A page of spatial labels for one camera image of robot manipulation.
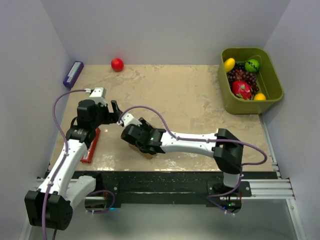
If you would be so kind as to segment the brown cardboard box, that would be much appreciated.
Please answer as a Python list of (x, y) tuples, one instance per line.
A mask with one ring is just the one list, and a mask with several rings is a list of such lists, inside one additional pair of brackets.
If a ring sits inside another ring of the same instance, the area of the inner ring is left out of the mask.
[(147, 159), (147, 160), (151, 160), (152, 158), (155, 158), (157, 156), (157, 154), (149, 154), (149, 153), (143, 153), (141, 152), (136, 146), (132, 145), (132, 144), (128, 144), (128, 146), (135, 152), (137, 152), (140, 156), (142, 156), (143, 158)]

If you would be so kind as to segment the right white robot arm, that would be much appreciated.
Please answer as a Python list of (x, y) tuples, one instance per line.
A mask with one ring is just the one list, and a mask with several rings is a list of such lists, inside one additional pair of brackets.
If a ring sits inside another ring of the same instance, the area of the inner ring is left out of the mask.
[(143, 154), (181, 152), (210, 157), (223, 172), (223, 192), (233, 197), (241, 190), (239, 180), (244, 147), (228, 130), (220, 128), (216, 133), (209, 134), (169, 132), (129, 114), (122, 117), (118, 124), (124, 127), (121, 139)]

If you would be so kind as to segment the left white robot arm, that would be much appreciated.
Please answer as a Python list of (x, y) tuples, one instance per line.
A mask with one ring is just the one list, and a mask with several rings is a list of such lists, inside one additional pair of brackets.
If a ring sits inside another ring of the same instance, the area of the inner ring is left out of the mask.
[(96, 137), (101, 125), (115, 124), (122, 111), (115, 100), (113, 111), (101, 102), (85, 99), (78, 103), (77, 115), (66, 132), (62, 151), (48, 176), (36, 190), (27, 192), (24, 198), (29, 223), (32, 226), (65, 230), (72, 219), (73, 211), (87, 196), (99, 196), (104, 184), (92, 176), (82, 176), (71, 183), (72, 176)]

